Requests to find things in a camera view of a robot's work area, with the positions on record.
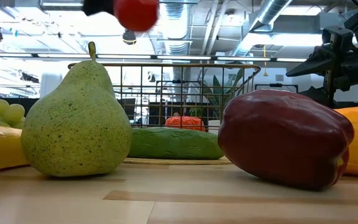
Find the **wire basket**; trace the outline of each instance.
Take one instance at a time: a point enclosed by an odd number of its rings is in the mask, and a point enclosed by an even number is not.
[[[259,66],[251,64],[102,65],[132,127],[168,126],[213,133],[217,133],[228,101],[252,91],[254,77],[260,72]]]

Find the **wooden table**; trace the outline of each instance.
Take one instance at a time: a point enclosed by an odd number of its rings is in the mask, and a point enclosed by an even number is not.
[[[70,180],[22,167],[0,172],[0,223],[358,224],[358,178],[315,193],[261,182],[233,165],[123,164]]]

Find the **red ball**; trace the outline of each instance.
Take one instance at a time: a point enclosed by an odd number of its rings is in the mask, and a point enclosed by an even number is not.
[[[158,0],[115,0],[114,15],[126,29],[148,31],[158,19]]]

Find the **grape bunch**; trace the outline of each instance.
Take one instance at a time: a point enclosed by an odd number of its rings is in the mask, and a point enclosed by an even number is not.
[[[22,105],[9,105],[6,100],[0,99],[0,126],[23,129],[24,113],[25,110]]]

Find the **cucumber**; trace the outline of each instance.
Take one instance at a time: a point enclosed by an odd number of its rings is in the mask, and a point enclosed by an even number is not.
[[[132,128],[128,157],[149,159],[220,159],[218,136],[180,128]]]

